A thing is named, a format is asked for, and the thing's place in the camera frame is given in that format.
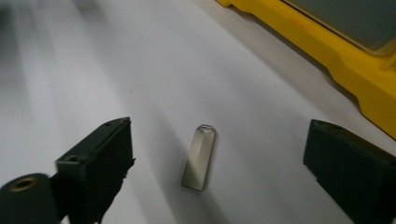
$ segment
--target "yellow frame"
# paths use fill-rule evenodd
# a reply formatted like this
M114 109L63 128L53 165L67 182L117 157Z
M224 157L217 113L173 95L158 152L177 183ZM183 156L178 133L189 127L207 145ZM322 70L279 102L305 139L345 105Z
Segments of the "yellow frame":
M217 0L251 13L329 69L332 78L359 100L362 114L396 138L396 51L378 56L280 0Z

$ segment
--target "white surface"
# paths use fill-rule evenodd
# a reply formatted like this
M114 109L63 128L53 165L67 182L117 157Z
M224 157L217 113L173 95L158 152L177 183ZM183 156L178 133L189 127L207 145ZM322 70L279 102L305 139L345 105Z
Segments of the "white surface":
M104 223L352 223L303 166L309 121L396 154L320 69L213 0L10 8L0 20L1 185L53 175L85 135L130 116L137 161ZM180 180L202 123L218 138L196 192Z

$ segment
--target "yellow tray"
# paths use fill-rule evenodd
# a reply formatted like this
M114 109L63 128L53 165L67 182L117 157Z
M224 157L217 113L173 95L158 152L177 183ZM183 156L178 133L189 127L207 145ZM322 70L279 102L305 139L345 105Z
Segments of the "yellow tray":
M326 66L358 98L362 114L396 138L395 50L370 54L280 0L217 1L255 15Z

